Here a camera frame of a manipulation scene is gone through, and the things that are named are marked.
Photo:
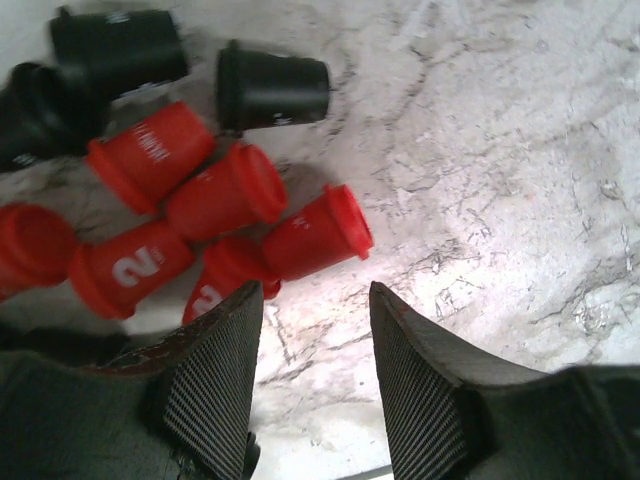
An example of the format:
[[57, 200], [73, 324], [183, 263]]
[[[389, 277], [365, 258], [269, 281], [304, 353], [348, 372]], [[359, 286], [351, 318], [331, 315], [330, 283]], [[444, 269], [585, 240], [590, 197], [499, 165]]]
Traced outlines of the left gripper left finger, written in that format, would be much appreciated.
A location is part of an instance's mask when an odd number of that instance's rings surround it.
[[263, 320], [251, 281], [158, 342], [104, 366], [1, 350], [5, 479], [248, 479]]

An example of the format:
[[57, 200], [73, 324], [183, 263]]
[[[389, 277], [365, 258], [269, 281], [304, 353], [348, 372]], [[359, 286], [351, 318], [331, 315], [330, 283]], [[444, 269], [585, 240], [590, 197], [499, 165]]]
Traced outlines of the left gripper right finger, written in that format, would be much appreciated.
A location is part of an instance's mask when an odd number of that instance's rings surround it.
[[639, 369], [543, 373], [421, 316], [382, 283], [370, 325], [398, 479], [635, 479]]

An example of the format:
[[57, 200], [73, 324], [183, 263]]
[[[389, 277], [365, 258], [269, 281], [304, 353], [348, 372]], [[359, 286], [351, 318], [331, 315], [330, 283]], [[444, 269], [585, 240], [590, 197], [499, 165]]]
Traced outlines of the black coffee capsule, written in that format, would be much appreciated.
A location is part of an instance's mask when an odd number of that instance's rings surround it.
[[104, 134], [109, 110], [67, 88], [51, 67], [16, 65], [1, 89], [1, 171], [85, 155], [88, 143]]
[[104, 366], [130, 345], [121, 333], [95, 335], [61, 328], [20, 331], [1, 325], [2, 351], [29, 351], [69, 366]]
[[218, 52], [215, 110], [224, 131], [322, 121], [330, 94], [329, 69], [322, 61], [250, 49], [238, 40]]
[[62, 79], [89, 98], [112, 101], [189, 74], [177, 26], [166, 10], [74, 15], [61, 7], [48, 31]]

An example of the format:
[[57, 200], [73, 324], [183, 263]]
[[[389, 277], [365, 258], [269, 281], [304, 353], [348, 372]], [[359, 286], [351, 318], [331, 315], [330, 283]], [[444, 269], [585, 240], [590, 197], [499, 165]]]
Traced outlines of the red coffee capsule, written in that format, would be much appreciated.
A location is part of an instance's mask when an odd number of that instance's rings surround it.
[[83, 243], [68, 276], [86, 306], [104, 319], [126, 320], [151, 293], [195, 262], [191, 247], [164, 220], [98, 244]]
[[181, 237], [206, 242], [256, 223], [273, 224], [287, 207], [284, 182], [267, 154], [235, 142], [169, 197], [165, 216]]
[[285, 219], [261, 242], [271, 270], [294, 281], [358, 257], [365, 260], [373, 235], [352, 190], [325, 186], [324, 193]]
[[107, 141], [91, 141], [86, 160], [133, 212], [155, 214], [215, 146], [199, 116], [179, 101]]
[[1, 207], [1, 300], [63, 283], [78, 246], [74, 228], [36, 204]]
[[210, 244], [203, 254], [203, 271], [185, 307], [182, 325], [207, 313], [244, 283], [256, 280], [264, 298], [275, 298], [281, 279], [268, 267], [260, 246], [240, 236], [227, 236]]

